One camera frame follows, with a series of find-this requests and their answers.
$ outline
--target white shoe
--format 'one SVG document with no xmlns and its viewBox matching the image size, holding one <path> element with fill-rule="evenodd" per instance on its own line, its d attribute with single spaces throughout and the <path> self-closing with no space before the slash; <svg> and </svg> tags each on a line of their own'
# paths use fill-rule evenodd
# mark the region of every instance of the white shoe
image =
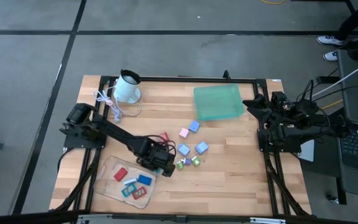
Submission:
<svg viewBox="0 0 358 224">
<path fill-rule="evenodd" d="M 335 45 L 335 46 L 341 46 L 344 41 L 343 40 L 337 40 L 334 36 L 320 36 L 317 37 L 317 42 L 319 44 L 328 44 L 328 45 Z"/>
<path fill-rule="evenodd" d="M 338 60 L 336 50 L 334 50 L 333 52 L 328 52 L 328 53 L 324 54 L 323 58 L 327 62 L 336 62 Z"/>
</svg>

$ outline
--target concrete floor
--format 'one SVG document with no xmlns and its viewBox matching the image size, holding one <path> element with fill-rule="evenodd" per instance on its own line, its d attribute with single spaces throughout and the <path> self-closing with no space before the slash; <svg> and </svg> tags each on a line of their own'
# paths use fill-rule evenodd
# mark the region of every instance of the concrete floor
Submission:
<svg viewBox="0 0 358 224">
<path fill-rule="evenodd" d="M 79 6 L 77 0 L 0 0 L 0 29 L 71 30 Z M 349 15 L 343 2 L 88 0 L 79 30 L 336 30 Z M 9 213 L 67 42 L 68 35 L 0 35 L 0 215 Z M 231 77 L 281 79 L 294 100 L 307 80 L 337 67 L 322 58 L 333 49 L 300 36 L 77 36 L 23 212 L 48 210 L 64 141 L 58 129 L 83 75 L 127 68 L 144 76 L 221 77 L 227 69 Z M 358 195 L 347 194 L 347 206 L 334 205 L 324 198 L 336 189 L 333 178 L 307 171 L 304 177 L 315 215 L 358 221 Z"/>
</svg>

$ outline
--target wooden table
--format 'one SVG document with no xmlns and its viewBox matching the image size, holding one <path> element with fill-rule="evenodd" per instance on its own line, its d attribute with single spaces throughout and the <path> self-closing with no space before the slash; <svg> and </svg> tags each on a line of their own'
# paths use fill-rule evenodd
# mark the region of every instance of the wooden table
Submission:
<svg viewBox="0 0 358 224">
<path fill-rule="evenodd" d="M 84 76 L 78 102 L 94 105 L 92 94 L 98 89 L 99 80 L 100 76 Z M 259 151 L 257 143 L 258 121 L 250 113 L 246 111 L 236 119 L 201 122 L 198 132 L 190 134 L 186 140 L 180 139 L 178 135 L 181 128 L 188 127 L 191 120 L 196 119 L 193 106 L 194 87 L 210 85 L 224 85 L 224 83 L 142 82 L 140 84 L 141 113 L 137 117 L 124 116 L 118 126 L 134 135 L 167 132 L 171 140 L 177 144 L 184 141 L 190 148 L 205 141 L 209 145 L 209 150 L 199 167 L 190 166 L 183 170 L 175 170 L 171 177 L 159 176 L 153 196 L 145 209 L 137 209 L 94 193 L 92 212 L 272 215 L 263 154 Z M 267 86 L 269 95 L 272 91 L 283 90 L 279 80 L 267 80 Z M 239 84 L 239 89 L 243 100 L 254 98 L 252 85 Z M 137 106 L 124 108 L 137 110 Z M 109 120 L 113 122 L 111 112 L 109 112 Z M 83 154 L 84 149 L 74 149 L 63 158 L 50 208 L 59 206 L 77 184 Z M 108 138 L 106 147 L 102 150 L 98 170 L 101 170 L 104 160 L 109 156 L 116 156 L 133 163 L 136 159 L 125 145 L 112 138 Z M 282 153 L 281 158 L 286 186 L 302 208 L 310 213 L 299 160 L 288 153 Z M 87 188 L 86 185 L 80 208 L 85 206 Z M 279 192 L 276 188 L 278 207 L 282 212 Z"/>
</svg>

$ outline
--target green plastic tray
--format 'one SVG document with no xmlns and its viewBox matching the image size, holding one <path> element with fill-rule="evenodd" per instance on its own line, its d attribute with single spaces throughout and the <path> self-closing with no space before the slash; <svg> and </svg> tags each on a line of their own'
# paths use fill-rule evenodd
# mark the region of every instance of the green plastic tray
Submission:
<svg viewBox="0 0 358 224">
<path fill-rule="evenodd" d="M 199 121 L 236 118 L 244 113 L 236 84 L 196 87 L 194 101 Z"/>
</svg>

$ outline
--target small colored block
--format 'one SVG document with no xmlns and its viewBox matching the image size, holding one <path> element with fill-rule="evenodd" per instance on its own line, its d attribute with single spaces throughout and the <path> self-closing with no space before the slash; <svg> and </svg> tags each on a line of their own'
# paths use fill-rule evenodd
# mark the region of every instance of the small colored block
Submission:
<svg viewBox="0 0 358 224">
<path fill-rule="evenodd" d="M 124 181 L 124 185 L 129 185 L 135 183 L 137 180 L 136 178 L 131 178 L 129 180 Z"/>
<path fill-rule="evenodd" d="M 121 168 L 118 170 L 118 172 L 114 175 L 114 178 L 117 180 L 117 181 L 121 181 L 122 178 L 125 177 L 125 175 L 127 175 L 128 171 L 125 170 L 125 168 Z"/>
<path fill-rule="evenodd" d="M 190 124 L 190 126 L 189 126 L 189 130 L 190 130 L 190 131 L 193 131 L 194 133 L 196 133 L 199 127 L 200 127 L 199 122 L 197 122 L 197 121 L 191 121 L 191 124 Z"/>
<path fill-rule="evenodd" d="M 159 136 L 161 136 L 162 138 L 164 138 L 164 140 L 169 141 L 169 137 L 168 137 L 168 134 L 167 134 L 167 133 L 159 134 Z M 163 140 L 160 139 L 160 138 L 158 138 L 158 141 L 157 141 L 157 142 L 163 142 Z"/>
<path fill-rule="evenodd" d="M 146 189 L 144 187 L 141 187 L 139 189 L 137 189 L 136 191 L 134 191 L 132 193 L 132 195 L 134 196 L 134 199 L 137 200 L 138 198 L 140 198 L 141 196 L 147 194 Z"/>
<path fill-rule="evenodd" d="M 184 159 L 182 159 L 182 161 L 186 166 L 191 164 L 191 159 L 184 158 Z"/>
<path fill-rule="evenodd" d="M 152 179 L 150 177 L 146 177 L 143 175 L 139 175 L 139 177 L 137 178 L 137 181 L 139 183 L 145 184 L 147 186 L 150 186 L 150 184 L 152 183 Z"/>
<path fill-rule="evenodd" d="M 194 158 L 192 158 L 191 161 L 194 166 L 198 166 L 201 163 L 200 159 L 196 156 Z"/>
<path fill-rule="evenodd" d="M 128 197 L 135 190 L 136 190 L 135 184 L 131 184 L 128 187 L 124 188 L 124 190 L 122 190 L 121 192 L 124 195 L 124 197 Z"/>
<path fill-rule="evenodd" d="M 182 162 L 182 161 L 177 162 L 177 168 L 178 168 L 178 170 L 183 170 L 184 167 L 185 167 L 185 166 L 183 165 L 183 162 Z"/>
<path fill-rule="evenodd" d="M 189 135 L 189 130 L 187 130 L 186 128 L 182 128 L 179 135 L 184 138 L 187 138 L 187 136 Z"/>
<path fill-rule="evenodd" d="M 203 141 L 203 142 L 199 143 L 198 145 L 196 145 L 196 150 L 197 150 L 198 154 L 202 154 L 208 150 L 208 145 Z"/>
<path fill-rule="evenodd" d="M 187 147 L 185 144 L 180 144 L 178 151 L 180 152 L 180 154 L 182 154 L 183 156 L 187 156 L 187 154 L 190 152 L 190 148 Z"/>
</svg>

